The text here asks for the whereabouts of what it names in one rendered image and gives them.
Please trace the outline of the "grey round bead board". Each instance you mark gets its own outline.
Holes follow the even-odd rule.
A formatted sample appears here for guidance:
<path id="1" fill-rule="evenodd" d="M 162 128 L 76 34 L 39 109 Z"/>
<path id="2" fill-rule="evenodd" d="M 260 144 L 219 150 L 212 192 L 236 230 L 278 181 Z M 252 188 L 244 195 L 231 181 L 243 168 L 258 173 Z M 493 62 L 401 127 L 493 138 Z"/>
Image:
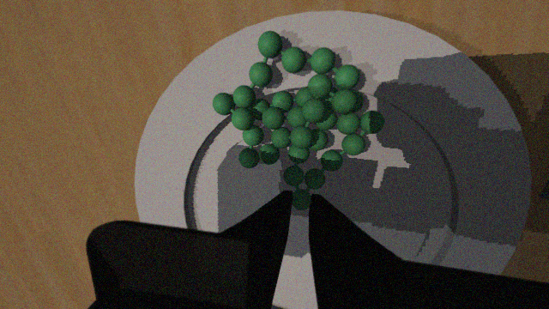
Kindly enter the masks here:
<path id="1" fill-rule="evenodd" d="M 232 113 L 213 107 L 249 86 L 263 62 L 260 36 L 282 50 L 320 47 L 334 67 L 355 65 L 360 117 L 380 112 L 364 150 L 325 170 L 319 194 L 403 260 L 501 275 L 525 228 L 531 167 L 521 125 L 492 79 L 438 36 L 388 17 L 325 10 L 275 17 L 218 41 L 184 67 L 150 114 L 136 157 L 140 222 L 220 233 L 283 191 L 294 166 L 286 148 L 271 165 L 243 167 L 250 145 Z M 310 207 L 309 207 L 310 208 Z M 317 309 L 309 208 L 292 205 L 271 309 Z"/>

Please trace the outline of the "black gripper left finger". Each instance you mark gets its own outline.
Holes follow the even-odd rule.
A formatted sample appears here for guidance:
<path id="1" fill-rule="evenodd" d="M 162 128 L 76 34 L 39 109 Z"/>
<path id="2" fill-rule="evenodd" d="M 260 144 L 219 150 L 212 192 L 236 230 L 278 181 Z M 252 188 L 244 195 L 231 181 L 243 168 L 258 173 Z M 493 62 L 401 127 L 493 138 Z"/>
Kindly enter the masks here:
<path id="1" fill-rule="evenodd" d="M 287 244 L 293 192 L 216 233 L 111 221 L 87 238 L 96 299 L 105 291 L 219 309 L 271 309 Z"/>

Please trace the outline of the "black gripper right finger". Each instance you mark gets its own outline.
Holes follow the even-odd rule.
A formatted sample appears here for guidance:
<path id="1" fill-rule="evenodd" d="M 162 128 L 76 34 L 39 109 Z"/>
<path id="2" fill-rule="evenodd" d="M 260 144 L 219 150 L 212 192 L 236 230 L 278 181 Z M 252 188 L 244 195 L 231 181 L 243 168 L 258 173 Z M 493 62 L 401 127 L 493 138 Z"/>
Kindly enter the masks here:
<path id="1" fill-rule="evenodd" d="M 549 309 L 549 283 L 403 260 L 319 194 L 309 244 L 317 309 Z"/>

